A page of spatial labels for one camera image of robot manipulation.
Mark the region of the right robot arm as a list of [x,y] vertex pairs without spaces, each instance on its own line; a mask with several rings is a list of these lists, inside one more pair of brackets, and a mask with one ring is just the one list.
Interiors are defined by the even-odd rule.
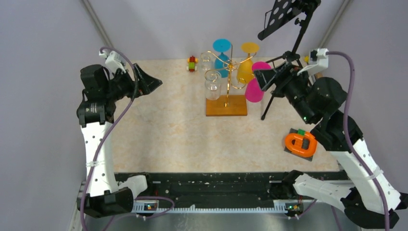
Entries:
[[341,85],[331,77],[321,77],[309,85],[307,73],[290,63],[254,70],[253,74],[262,91],[275,86],[273,95],[286,98],[306,124],[314,125],[311,134],[353,183],[353,187],[335,185],[292,170],[282,180],[283,194],[327,203],[364,229],[393,228],[399,221],[397,211],[408,207],[408,195],[391,186],[354,119],[341,112],[347,98]]

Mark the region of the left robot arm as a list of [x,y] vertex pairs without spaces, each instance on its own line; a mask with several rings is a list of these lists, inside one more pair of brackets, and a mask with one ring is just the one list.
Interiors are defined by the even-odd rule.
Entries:
[[138,195],[148,199],[154,193],[153,184],[145,176],[118,183],[114,173],[110,133],[124,116],[115,118],[116,102],[128,97],[133,103],[162,85],[161,80],[145,73],[136,63],[132,67],[134,77],[123,67],[100,64],[80,70],[84,89],[76,115],[85,143],[87,178],[77,206],[93,218],[129,213]]

